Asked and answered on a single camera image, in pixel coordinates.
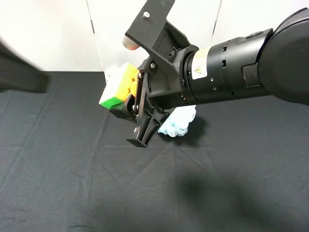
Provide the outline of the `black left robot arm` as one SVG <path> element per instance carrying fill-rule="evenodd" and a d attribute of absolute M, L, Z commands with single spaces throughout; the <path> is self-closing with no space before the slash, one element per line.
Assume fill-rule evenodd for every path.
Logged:
<path fill-rule="evenodd" d="M 0 91 L 45 93 L 50 78 L 0 43 Z"/>

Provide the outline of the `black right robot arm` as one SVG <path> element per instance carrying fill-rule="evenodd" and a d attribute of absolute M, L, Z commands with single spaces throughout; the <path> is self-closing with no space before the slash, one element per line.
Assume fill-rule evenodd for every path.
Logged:
<path fill-rule="evenodd" d="M 136 124 L 128 139 L 147 147 L 170 109 L 273 95 L 309 102 L 309 10 L 276 29 L 258 31 L 202 51 L 167 21 L 171 6 L 146 3 L 126 32 L 149 57 L 139 66 L 137 93 L 110 112 Z"/>

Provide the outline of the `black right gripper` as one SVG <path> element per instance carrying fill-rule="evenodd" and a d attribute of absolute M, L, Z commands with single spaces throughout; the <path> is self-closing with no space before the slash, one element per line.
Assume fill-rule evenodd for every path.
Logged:
<path fill-rule="evenodd" d="M 147 147 L 151 138 L 169 116 L 169 109 L 194 104 L 194 96 L 188 84 L 185 66 L 194 53 L 192 45 L 173 50 L 171 60 L 157 52 L 151 52 L 140 66 L 143 72 L 141 94 L 132 94 L 122 103 L 110 108 L 117 118 L 136 123 L 136 130 L 128 141 L 136 147 Z"/>

